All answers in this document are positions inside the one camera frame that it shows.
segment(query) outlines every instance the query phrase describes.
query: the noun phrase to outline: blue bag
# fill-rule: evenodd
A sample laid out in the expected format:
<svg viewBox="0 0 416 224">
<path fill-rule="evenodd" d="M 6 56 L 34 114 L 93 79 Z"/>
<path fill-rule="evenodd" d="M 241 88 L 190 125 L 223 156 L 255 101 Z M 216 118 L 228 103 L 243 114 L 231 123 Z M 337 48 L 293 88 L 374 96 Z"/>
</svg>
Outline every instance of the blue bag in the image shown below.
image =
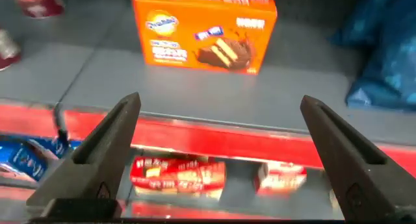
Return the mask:
<svg viewBox="0 0 416 224">
<path fill-rule="evenodd" d="M 396 0 L 384 22 L 380 46 L 347 95 L 348 106 L 416 110 L 416 4 Z"/>
<path fill-rule="evenodd" d="M 382 22 L 392 2 L 393 0 L 361 0 L 344 27 L 330 38 L 331 42 L 350 46 L 378 44 Z"/>
</svg>

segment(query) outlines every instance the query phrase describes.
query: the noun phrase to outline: snack package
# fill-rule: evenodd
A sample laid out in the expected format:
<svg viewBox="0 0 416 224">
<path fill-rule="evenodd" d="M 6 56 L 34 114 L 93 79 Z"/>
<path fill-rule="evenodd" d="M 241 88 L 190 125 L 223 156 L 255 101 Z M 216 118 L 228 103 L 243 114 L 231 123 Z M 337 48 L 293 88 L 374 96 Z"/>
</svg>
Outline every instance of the snack package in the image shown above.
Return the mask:
<svg viewBox="0 0 416 224">
<path fill-rule="evenodd" d="M 306 181 L 306 169 L 288 162 L 263 163 L 254 179 L 259 195 L 288 194 Z"/>
<path fill-rule="evenodd" d="M 130 179 L 136 193 L 187 193 L 219 199 L 226 182 L 223 162 L 138 156 Z"/>
<path fill-rule="evenodd" d="M 62 0 L 16 0 L 23 13 L 31 18 L 57 16 L 64 12 Z"/>
<path fill-rule="evenodd" d="M 0 28 L 0 71 L 19 62 L 20 47 L 14 42 L 6 30 Z"/>
<path fill-rule="evenodd" d="M 47 164 L 22 143 L 0 141 L 0 175 L 14 179 L 38 182 Z"/>
<path fill-rule="evenodd" d="M 274 0 L 133 0 L 147 64 L 257 74 Z"/>
</svg>

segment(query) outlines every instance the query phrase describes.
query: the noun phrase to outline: chocolate cake image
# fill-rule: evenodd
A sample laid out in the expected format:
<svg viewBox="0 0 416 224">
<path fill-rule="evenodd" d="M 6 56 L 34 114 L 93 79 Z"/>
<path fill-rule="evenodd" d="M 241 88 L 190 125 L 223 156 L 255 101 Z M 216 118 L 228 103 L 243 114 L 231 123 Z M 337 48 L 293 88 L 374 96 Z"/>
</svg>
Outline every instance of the chocolate cake image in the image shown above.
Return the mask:
<svg viewBox="0 0 416 224">
<path fill-rule="evenodd" d="M 219 38 L 214 45 L 201 48 L 198 51 L 198 61 L 237 71 L 247 68 L 252 61 L 253 47 L 247 40 L 238 42 L 236 40 Z"/>
</svg>

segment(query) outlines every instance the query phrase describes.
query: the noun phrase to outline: cardboard box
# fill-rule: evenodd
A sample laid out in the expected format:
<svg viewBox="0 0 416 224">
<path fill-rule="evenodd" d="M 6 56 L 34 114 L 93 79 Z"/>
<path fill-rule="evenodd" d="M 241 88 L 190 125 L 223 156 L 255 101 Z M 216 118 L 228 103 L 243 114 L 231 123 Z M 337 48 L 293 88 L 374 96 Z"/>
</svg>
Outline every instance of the cardboard box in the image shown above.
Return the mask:
<svg viewBox="0 0 416 224">
<path fill-rule="evenodd" d="M 287 162 L 263 163 L 254 179 L 259 195 L 289 194 L 306 181 L 303 166 Z"/>
<path fill-rule="evenodd" d="M 24 145 L 13 141 L 0 141 L 0 175 L 14 179 L 38 182 L 47 164 Z"/>
<path fill-rule="evenodd" d="M 277 18 L 274 0 L 133 0 L 151 65 L 257 74 Z"/>
<path fill-rule="evenodd" d="M 223 162 L 138 156 L 130 179 L 137 193 L 187 193 L 219 199 L 226 169 Z"/>
</svg>

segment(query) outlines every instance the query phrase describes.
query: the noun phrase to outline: gray shelf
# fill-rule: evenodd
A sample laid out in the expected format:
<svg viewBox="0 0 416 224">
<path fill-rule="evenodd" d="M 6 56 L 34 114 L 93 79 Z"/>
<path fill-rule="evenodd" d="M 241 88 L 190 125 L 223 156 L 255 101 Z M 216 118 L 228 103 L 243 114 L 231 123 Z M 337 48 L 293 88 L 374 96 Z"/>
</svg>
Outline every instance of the gray shelf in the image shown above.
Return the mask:
<svg viewBox="0 0 416 224">
<path fill-rule="evenodd" d="M 1 23 L 28 52 L 0 74 L 0 97 L 110 109 L 139 92 L 143 114 L 307 133 L 299 105 L 311 95 L 371 140 L 416 145 L 415 114 L 345 105 L 365 56 L 327 37 L 354 1 L 276 0 L 279 19 L 258 76 L 145 65 L 130 0 L 66 0 L 65 15 L 39 21 L 8 2 Z"/>
<path fill-rule="evenodd" d="M 351 0 L 322 1 L 276 0 L 279 19 L 258 76 L 145 65 L 133 11 L 127 9 L 64 106 L 109 109 L 127 93 L 139 92 L 143 114 L 306 133 L 299 105 L 303 95 L 311 95 L 371 140 L 416 145 L 415 114 L 346 107 L 345 95 L 365 56 L 327 41 Z"/>
</svg>

